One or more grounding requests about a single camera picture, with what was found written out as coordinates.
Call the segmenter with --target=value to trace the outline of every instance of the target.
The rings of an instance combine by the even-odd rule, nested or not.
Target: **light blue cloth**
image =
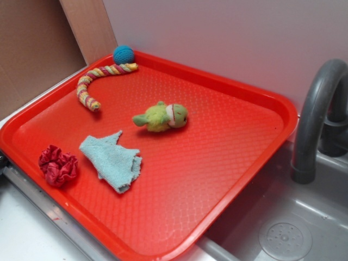
[[[96,168],[99,179],[105,179],[120,194],[139,177],[142,160],[136,156],[139,150],[116,144],[121,134],[119,131],[100,139],[88,136],[80,145],[80,150]]]

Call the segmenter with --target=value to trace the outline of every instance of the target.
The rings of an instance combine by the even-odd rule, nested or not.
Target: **brown cardboard panel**
[[[103,0],[60,0],[60,3],[87,64],[116,48]]]
[[[0,50],[0,119],[86,65],[59,0],[2,0]]]

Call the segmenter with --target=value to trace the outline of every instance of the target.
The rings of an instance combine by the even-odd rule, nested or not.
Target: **blue ball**
[[[134,52],[127,45],[120,45],[114,50],[114,62],[117,65],[134,62]]]

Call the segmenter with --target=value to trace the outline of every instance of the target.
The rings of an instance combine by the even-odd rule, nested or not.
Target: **red tray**
[[[77,100],[87,70],[113,64],[112,56],[8,121],[0,148],[38,186],[122,260],[169,260],[189,248],[231,203],[294,130],[297,112],[284,97],[144,53],[139,70],[96,79],[89,93],[102,103],[95,114]],[[132,117],[158,101],[179,103],[188,124],[150,133]],[[138,148],[141,174],[122,195],[99,180],[80,152],[88,136],[123,130],[118,142]],[[49,186],[38,158],[49,144],[79,160],[78,178]]]

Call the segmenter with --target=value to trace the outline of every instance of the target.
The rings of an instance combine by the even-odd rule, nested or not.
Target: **striped rope toy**
[[[133,72],[138,69],[136,63],[133,64],[120,64],[120,65],[111,65],[105,67],[94,68],[91,71],[85,73],[78,81],[77,84],[77,97],[80,103],[83,104],[86,108],[94,113],[100,110],[101,104],[94,98],[92,98],[88,92],[88,86],[93,82],[93,80],[99,77],[105,77],[110,75],[120,75]]]

